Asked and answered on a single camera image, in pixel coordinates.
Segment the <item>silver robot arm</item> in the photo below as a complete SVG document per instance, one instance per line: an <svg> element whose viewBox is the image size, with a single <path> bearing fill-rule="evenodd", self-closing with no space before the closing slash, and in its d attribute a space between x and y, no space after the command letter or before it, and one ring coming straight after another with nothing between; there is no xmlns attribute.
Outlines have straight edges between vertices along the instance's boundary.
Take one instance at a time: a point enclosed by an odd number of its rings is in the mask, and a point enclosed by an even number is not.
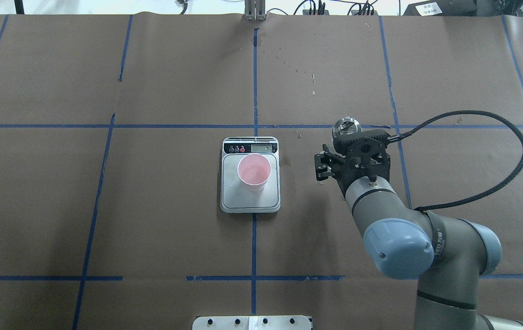
<svg viewBox="0 0 523 330"><path fill-rule="evenodd" d="M318 181L339 183L366 252L376 268L396 279L417 278L415 330L523 330L523 321L479 314L479 279L502 257L488 227L431 211L409 209L387 179L365 176L356 161L315 155Z"/></svg>

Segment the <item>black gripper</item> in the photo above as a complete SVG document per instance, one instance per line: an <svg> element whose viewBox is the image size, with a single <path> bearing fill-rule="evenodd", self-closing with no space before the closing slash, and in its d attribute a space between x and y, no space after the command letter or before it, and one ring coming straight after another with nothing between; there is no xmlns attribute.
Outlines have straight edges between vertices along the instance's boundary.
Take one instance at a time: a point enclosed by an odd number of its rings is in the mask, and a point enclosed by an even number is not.
<svg viewBox="0 0 523 330"><path fill-rule="evenodd" d="M353 182L362 177L385 178L390 181L391 157L376 156L370 159L367 166L357 165L349 159L343 159L337 153L329 150L328 144L323 144L321 151L314 155L314 170L316 181L321 182L329 177L335 177L341 193L345 196L348 188Z"/></svg>

